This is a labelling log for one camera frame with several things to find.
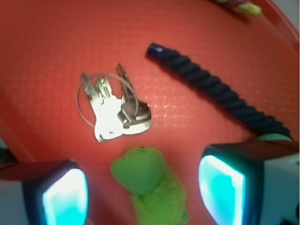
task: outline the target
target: cyan light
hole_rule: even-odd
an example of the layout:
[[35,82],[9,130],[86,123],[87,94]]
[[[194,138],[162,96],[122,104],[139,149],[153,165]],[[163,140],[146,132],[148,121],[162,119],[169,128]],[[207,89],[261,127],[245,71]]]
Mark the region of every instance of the cyan light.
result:
[[43,194],[48,225],[83,225],[88,209],[88,186],[80,169],[69,170]]
[[202,158],[199,187],[205,207],[219,225],[241,225],[245,176],[215,156]]

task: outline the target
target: stuffed animal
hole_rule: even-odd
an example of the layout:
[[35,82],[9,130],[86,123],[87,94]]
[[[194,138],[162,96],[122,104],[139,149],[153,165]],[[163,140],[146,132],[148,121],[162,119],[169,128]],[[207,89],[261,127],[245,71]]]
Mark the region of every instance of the stuffed animal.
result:
[[186,193],[155,148],[130,149],[111,165],[113,177],[131,194],[141,225],[179,225],[189,220]]
[[250,0],[216,0],[219,3],[223,3],[224,6],[232,8],[238,13],[244,13],[248,15],[259,15],[262,13],[262,9],[257,5],[254,5]]

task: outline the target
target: textured plastic surface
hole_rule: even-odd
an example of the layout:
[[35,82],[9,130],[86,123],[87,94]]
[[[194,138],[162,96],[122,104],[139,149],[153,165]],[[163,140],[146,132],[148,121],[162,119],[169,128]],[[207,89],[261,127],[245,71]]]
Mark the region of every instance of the textured plastic surface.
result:
[[[12,0],[0,8],[0,136],[21,161],[75,159],[95,224],[136,223],[129,192],[109,168],[139,145],[160,149],[183,181],[190,224],[213,224],[198,188],[201,153],[210,143],[255,138],[145,57],[152,42],[188,55],[299,140],[299,57],[263,15],[235,15],[209,0]],[[98,143],[76,108],[80,74],[114,73],[119,62],[150,104],[153,125]]]

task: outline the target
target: green stuffed toy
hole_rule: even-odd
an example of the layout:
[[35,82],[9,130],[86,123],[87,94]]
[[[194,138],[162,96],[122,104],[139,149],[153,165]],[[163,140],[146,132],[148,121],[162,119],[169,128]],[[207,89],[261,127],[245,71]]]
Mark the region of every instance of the green stuffed toy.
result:
[[155,148],[130,149],[112,163],[113,177],[132,192],[139,224],[179,225],[188,222],[186,193],[163,155]]

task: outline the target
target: metal key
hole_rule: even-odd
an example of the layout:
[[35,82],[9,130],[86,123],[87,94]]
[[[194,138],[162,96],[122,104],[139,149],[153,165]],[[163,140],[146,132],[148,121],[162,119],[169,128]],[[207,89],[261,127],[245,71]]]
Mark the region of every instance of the metal key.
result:
[[106,76],[103,76],[101,80],[96,78],[97,91],[103,96],[103,104],[99,112],[97,124],[95,128],[99,130],[101,136],[106,139],[113,139],[122,135],[120,120],[117,117],[117,113],[121,108],[121,99],[117,99],[113,95],[112,88]]
[[[117,70],[119,76],[125,79],[133,89],[129,78],[126,75],[126,71],[120,64],[117,66]],[[123,83],[122,88],[124,95],[122,98],[121,111],[118,113],[118,117],[123,123],[123,134],[133,135],[148,130],[151,126],[151,111],[148,104],[137,100],[138,109],[136,112],[136,101],[133,93]]]
[[100,113],[100,107],[103,103],[103,97],[101,94],[99,94],[94,87],[91,85],[89,78],[87,77],[87,75],[82,74],[81,75],[81,81],[82,83],[84,83],[84,91],[90,101],[90,106],[93,109],[93,112],[96,116],[96,123],[95,123],[95,127],[94,127],[94,135],[95,138],[99,141],[99,142],[103,142],[104,138],[101,136],[101,133],[99,133],[99,129],[97,128],[98,125],[98,119],[99,117],[99,113]]

